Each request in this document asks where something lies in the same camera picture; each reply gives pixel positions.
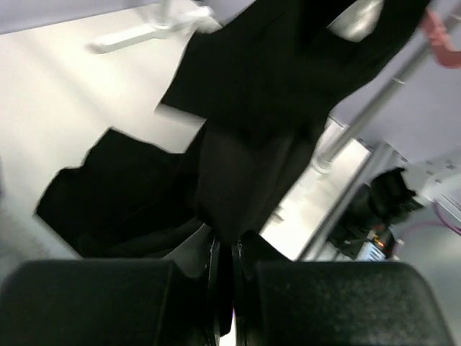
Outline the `pink plastic hanger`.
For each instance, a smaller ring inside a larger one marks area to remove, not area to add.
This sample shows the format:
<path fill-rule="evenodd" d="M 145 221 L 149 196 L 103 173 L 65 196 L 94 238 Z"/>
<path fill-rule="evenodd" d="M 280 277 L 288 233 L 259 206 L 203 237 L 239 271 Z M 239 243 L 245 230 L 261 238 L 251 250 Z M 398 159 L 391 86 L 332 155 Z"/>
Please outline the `pink plastic hanger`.
<path fill-rule="evenodd" d="M 428 40 L 429 47 L 437 63 L 445 68 L 460 68 L 460 51 L 455 50 L 450 43 L 450 36 L 439 15 L 426 9 L 420 29 Z"/>

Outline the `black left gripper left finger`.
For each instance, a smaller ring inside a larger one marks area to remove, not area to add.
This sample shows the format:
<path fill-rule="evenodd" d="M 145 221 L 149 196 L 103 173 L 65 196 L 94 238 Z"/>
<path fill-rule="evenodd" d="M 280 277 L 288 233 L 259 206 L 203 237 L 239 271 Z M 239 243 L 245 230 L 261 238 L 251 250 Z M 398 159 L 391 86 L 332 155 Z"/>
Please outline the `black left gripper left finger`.
<path fill-rule="evenodd" d="M 3 345 L 215 345 L 219 246 L 164 259 L 26 262 L 1 288 Z"/>

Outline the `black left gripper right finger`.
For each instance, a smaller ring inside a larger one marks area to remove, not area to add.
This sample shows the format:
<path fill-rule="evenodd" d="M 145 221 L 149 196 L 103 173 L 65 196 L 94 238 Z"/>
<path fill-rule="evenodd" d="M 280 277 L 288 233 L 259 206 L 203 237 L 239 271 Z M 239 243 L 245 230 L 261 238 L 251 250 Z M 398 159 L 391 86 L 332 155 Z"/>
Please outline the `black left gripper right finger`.
<path fill-rule="evenodd" d="M 239 345 L 453 345 L 437 300 L 399 262 L 293 262 L 257 234 L 233 248 Z"/>

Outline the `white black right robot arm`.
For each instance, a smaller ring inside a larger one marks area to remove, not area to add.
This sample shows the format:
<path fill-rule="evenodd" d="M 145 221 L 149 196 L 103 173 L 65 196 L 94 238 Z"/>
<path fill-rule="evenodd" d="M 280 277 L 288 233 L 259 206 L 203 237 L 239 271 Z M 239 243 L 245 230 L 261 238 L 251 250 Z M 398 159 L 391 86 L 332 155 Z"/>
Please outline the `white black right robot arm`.
<path fill-rule="evenodd" d="M 442 198 L 460 187 L 460 151 L 452 151 L 428 161 L 396 167 L 362 185 L 334 226 L 327 242 L 354 261 L 381 262 L 395 259 L 404 245 L 404 231 L 394 236 L 391 226 L 412 213 L 431 206 L 442 226 L 460 234 L 440 213 Z"/>

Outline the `black shirt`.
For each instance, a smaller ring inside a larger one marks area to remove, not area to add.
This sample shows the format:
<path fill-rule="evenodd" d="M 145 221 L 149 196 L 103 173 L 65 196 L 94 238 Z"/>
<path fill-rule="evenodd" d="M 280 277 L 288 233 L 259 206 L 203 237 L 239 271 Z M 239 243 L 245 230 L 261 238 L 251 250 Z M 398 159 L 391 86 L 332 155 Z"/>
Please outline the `black shirt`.
<path fill-rule="evenodd" d="M 310 163 L 328 114 L 409 41 L 427 1 L 381 1 L 359 42 L 328 26 L 348 1 L 255 1 L 196 32 L 162 98 L 204 119 L 181 154 L 109 129 L 36 214 L 82 257 L 163 257 L 200 226 L 259 231 Z"/>

